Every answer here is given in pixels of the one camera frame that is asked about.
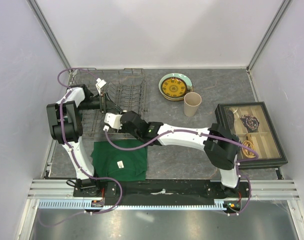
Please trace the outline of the yellow patterned small plate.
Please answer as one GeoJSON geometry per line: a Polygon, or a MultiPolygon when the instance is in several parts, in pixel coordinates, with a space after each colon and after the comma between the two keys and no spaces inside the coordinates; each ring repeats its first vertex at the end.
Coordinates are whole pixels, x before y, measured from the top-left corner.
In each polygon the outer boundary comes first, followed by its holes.
{"type": "Polygon", "coordinates": [[[169,98],[181,98],[187,91],[187,84],[178,77],[168,77],[161,83],[161,92],[169,98]]]}

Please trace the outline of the mint green flower plate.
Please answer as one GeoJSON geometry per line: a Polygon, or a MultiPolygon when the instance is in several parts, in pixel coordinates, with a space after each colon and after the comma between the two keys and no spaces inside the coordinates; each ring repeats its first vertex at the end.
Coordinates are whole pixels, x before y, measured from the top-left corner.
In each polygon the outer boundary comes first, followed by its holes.
{"type": "Polygon", "coordinates": [[[190,80],[189,77],[187,77],[186,75],[184,75],[182,73],[169,73],[169,74],[164,75],[158,83],[159,91],[161,89],[161,83],[163,82],[163,80],[170,78],[170,77],[176,77],[176,78],[182,79],[186,83],[187,89],[189,90],[189,92],[194,91],[194,86],[193,86],[192,81],[190,80]]]}

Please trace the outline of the beige cup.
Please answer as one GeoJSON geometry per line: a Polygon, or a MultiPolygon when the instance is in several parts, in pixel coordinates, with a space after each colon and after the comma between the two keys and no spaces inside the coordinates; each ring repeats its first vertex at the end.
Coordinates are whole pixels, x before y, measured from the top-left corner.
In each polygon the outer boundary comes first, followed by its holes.
{"type": "Polygon", "coordinates": [[[184,96],[183,111],[187,117],[193,117],[200,104],[202,103],[202,97],[196,92],[189,92],[184,96]]]}

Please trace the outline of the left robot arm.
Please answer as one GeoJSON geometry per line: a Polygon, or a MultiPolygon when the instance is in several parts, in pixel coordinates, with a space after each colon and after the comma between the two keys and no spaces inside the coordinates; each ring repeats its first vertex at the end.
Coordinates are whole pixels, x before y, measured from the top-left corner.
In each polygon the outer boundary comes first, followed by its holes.
{"type": "Polygon", "coordinates": [[[67,181],[74,188],[73,195],[103,197],[104,186],[94,179],[96,171],[83,144],[79,110],[100,110],[103,114],[120,114],[123,110],[107,93],[99,91],[94,95],[85,84],[69,87],[58,102],[46,106],[50,135],[65,149],[76,172],[76,180],[67,181]]]}

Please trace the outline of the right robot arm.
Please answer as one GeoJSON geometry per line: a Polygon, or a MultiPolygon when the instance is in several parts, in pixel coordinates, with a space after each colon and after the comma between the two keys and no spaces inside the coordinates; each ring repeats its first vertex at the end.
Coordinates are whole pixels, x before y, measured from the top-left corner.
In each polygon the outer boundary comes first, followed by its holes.
{"type": "Polygon", "coordinates": [[[205,152],[211,164],[219,169],[221,191],[227,197],[239,191],[237,173],[239,139],[224,127],[185,128],[157,121],[146,122],[134,111],[118,114],[113,128],[127,133],[148,146],[180,146],[205,152]]]}

